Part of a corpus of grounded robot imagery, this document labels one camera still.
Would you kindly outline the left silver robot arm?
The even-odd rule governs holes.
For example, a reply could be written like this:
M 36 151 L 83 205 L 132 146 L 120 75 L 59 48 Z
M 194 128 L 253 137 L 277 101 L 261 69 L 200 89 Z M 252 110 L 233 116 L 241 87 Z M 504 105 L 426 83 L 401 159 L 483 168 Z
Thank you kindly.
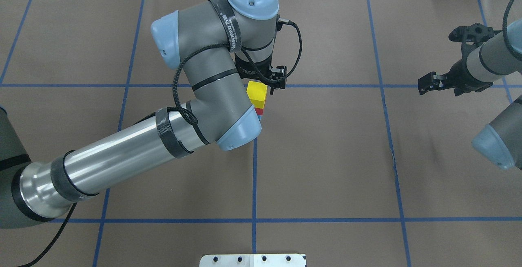
M 279 0 L 207 0 L 151 24 L 174 72 L 174 104 L 49 163 L 34 162 L 1 109 L 1 228 L 50 222 L 105 189 L 198 148 L 253 141 L 262 127 L 242 79 L 283 89 L 290 75 L 272 67 L 282 25 Z

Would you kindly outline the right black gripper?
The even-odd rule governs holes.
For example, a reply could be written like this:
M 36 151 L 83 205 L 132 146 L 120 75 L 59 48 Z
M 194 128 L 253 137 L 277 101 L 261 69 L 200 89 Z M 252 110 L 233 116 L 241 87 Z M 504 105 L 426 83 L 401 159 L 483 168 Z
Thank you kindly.
M 424 95 L 434 90 L 441 91 L 453 88 L 454 95 L 461 96 L 464 93 L 479 93 L 489 87 L 489 82 L 479 81 L 470 74 L 464 59 L 457 61 L 449 72 L 444 75 L 429 72 L 418 79 L 419 95 Z

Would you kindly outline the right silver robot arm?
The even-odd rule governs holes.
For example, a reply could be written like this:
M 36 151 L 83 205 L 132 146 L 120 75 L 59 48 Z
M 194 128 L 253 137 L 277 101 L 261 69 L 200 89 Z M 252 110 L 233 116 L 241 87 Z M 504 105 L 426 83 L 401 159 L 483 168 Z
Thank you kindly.
M 460 59 L 443 73 L 428 72 L 416 84 L 420 95 L 450 89 L 455 96 L 494 88 L 504 93 L 504 107 L 477 132 L 472 147 L 499 169 L 521 169 L 521 97 L 501 86 L 521 73 L 521 20 L 495 30 L 479 22 L 457 26 L 449 34 L 461 45 Z

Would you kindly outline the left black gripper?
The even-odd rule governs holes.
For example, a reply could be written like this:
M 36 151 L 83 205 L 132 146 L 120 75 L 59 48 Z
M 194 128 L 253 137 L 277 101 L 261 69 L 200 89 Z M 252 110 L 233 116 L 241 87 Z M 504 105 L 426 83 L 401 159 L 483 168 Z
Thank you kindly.
M 248 59 L 243 52 L 234 53 L 235 67 L 240 79 L 255 79 L 263 83 L 275 81 L 275 83 L 268 84 L 270 87 L 270 95 L 273 95 L 276 89 L 286 88 L 285 76 L 287 75 L 287 67 L 285 65 L 279 65 L 272 68 L 272 52 L 264 59 L 257 58 L 257 55 L 261 55 L 260 51 L 246 52 L 250 56 L 250 59 Z

